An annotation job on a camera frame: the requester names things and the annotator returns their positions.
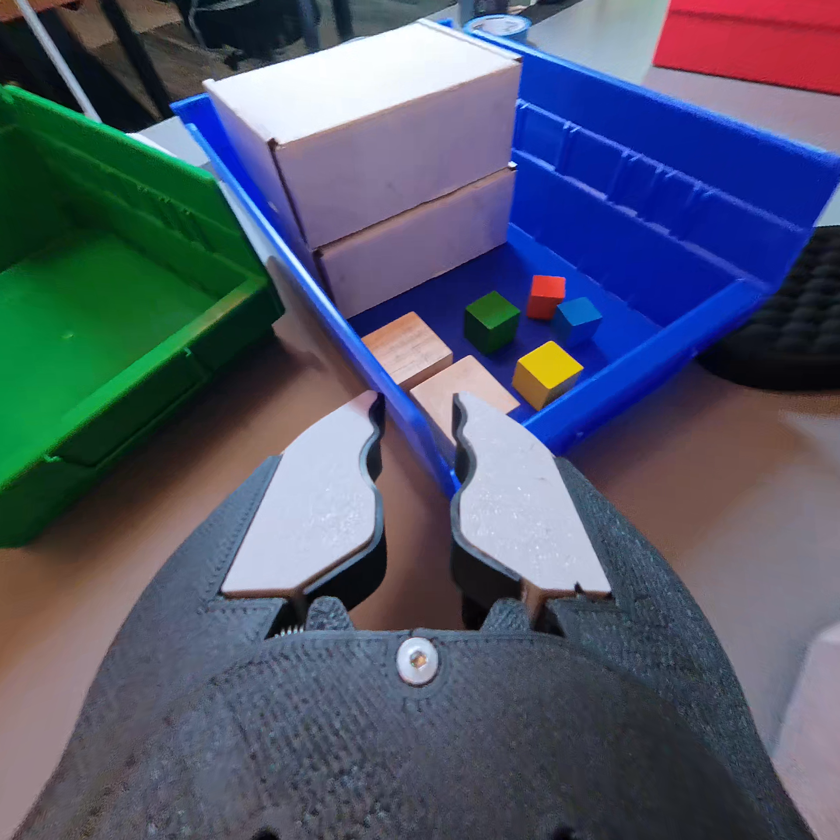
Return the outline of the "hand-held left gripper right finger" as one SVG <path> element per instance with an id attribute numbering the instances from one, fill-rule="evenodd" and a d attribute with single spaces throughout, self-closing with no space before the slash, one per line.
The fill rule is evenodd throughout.
<path id="1" fill-rule="evenodd" d="M 471 392 L 453 397 L 450 570 L 468 613 L 501 600 L 536 620 L 547 601 L 613 594 L 555 457 L 525 426 Z"/>

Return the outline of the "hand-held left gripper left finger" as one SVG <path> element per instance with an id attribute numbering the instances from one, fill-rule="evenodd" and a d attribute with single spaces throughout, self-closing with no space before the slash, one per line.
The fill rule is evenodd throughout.
<path id="1" fill-rule="evenodd" d="M 281 454 L 220 587 L 229 599 L 279 597 L 299 611 L 321 596 L 351 610 L 383 582 L 383 394 L 366 391 Z"/>

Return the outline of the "yellow wooden cube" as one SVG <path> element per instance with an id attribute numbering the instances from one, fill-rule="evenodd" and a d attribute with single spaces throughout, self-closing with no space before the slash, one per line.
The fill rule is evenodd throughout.
<path id="1" fill-rule="evenodd" d="M 567 393 L 580 379 L 584 366 L 550 340 L 522 356 L 511 386 L 536 412 Z"/>

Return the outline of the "green wooden cube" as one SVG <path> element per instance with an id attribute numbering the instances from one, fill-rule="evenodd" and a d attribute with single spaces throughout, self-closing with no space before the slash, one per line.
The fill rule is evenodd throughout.
<path id="1" fill-rule="evenodd" d="M 480 353 L 490 356 L 513 342 L 520 316 L 519 308 L 492 290 L 465 308 L 465 338 Z"/>

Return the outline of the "blue wooden cube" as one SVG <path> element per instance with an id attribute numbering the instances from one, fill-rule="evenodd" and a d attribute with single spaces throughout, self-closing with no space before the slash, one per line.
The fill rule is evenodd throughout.
<path id="1" fill-rule="evenodd" d="M 565 349 L 590 342 L 600 328 L 603 316 L 587 297 L 563 301 L 554 310 L 551 328 L 558 344 Z"/>

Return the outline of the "red wooden cube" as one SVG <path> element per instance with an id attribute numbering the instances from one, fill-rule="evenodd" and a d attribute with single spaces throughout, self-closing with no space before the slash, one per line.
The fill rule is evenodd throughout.
<path id="1" fill-rule="evenodd" d="M 557 307 L 564 302 L 566 278 L 563 276 L 534 275 L 526 316 L 530 320 L 549 322 L 553 319 Z"/>

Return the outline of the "blue plastic bin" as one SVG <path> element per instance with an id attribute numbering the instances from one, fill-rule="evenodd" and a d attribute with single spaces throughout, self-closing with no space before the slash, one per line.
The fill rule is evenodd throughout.
<path id="1" fill-rule="evenodd" d="M 415 312 L 454 354 L 474 356 L 507 389 L 522 355 L 557 342 L 551 323 L 521 315 L 513 342 L 487 356 L 464 335 L 465 308 L 498 291 L 522 309 L 532 276 L 565 277 L 571 297 L 589 298 L 603 316 L 593 339 L 576 348 L 584 371 L 541 411 L 519 397 L 512 415 L 559 455 L 773 294 L 838 185 L 835 154 L 524 44 L 472 38 L 522 59 L 507 242 L 351 318 L 319 278 L 318 248 L 305 245 L 247 174 L 207 93 L 172 104 L 265 232 L 289 284 L 310 300 L 370 388 L 385 395 L 395 424 L 447 497 L 458 487 L 453 467 L 363 335 Z"/>

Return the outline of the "closed white cardboard box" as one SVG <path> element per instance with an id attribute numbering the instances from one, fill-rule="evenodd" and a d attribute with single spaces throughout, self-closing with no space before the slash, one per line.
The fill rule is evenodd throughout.
<path id="1" fill-rule="evenodd" d="M 517 166 L 320 247 L 318 276 L 347 319 L 440 277 L 508 239 Z"/>
<path id="2" fill-rule="evenodd" d="M 521 73 L 512 50 L 421 19 L 203 89 L 251 180 L 318 249 L 506 167 Z"/>

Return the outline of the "plain wooden block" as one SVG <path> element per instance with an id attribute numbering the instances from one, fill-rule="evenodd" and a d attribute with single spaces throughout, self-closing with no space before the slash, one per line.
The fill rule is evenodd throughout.
<path id="1" fill-rule="evenodd" d="M 510 414 L 520 402 L 478 360 L 472 356 L 458 360 L 409 391 L 409 396 L 425 416 L 437 449 L 449 467 L 455 463 L 453 434 L 454 395 L 468 392 L 497 410 Z"/>
<path id="2" fill-rule="evenodd" d="M 454 362 L 453 351 L 414 311 L 363 336 L 362 342 L 405 392 Z"/>

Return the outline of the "green plastic bin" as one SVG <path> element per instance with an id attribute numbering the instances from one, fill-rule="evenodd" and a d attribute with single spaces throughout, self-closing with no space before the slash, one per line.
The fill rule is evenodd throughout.
<path id="1" fill-rule="evenodd" d="M 214 177 L 2 87 L 1 543 L 19 548 L 285 309 Z"/>

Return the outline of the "black mesh cushion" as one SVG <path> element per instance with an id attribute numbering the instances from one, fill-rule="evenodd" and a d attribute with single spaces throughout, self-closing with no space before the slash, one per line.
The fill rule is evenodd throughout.
<path id="1" fill-rule="evenodd" d="M 839 226 L 817 227 L 780 288 L 696 361 L 752 389 L 837 392 Z"/>

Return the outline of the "blue tape roll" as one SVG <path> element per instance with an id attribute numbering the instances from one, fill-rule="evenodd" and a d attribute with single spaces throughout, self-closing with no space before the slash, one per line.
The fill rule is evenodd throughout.
<path id="1" fill-rule="evenodd" d="M 468 35 L 488 35 L 508 43 L 525 44 L 531 26 L 531 20 L 521 15 L 488 14 L 471 18 L 462 29 Z"/>

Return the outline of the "red mat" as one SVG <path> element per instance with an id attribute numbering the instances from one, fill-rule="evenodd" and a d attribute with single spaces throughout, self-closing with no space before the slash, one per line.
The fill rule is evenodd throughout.
<path id="1" fill-rule="evenodd" d="M 838 1 L 672 1 L 653 65 L 839 94 Z"/>

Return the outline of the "white pole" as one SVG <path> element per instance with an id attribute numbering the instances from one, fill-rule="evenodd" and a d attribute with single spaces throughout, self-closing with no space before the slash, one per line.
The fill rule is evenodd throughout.
<path id="1" fill-rule="evenodd" d="M 63 55 L 60 53 L 60 50 L 56 46 L 56 43 L 49 35 L 49 32 L 40 22 L 36 11 L 30 6 L 30 4 L 27 1 L 14 1 L 14 3 L 17 6 L 19 13 L 25 20 L 29 30 L 37 38 L 42 49 L 47 54 L 47 57 L 49 58 L 51 64 L 59 73 L 60 77 L 69 89 L 72 97 L 76 100 L 78 106 L 81 108 L 81 111 L 90 120 L 96 123 L 102 123 L 102 119 L 100 118 L 98 112 L 93 107 L 87 94 L 84 92 L 83 88 L 78 82 L 78 79 L 69 68 Z"/>

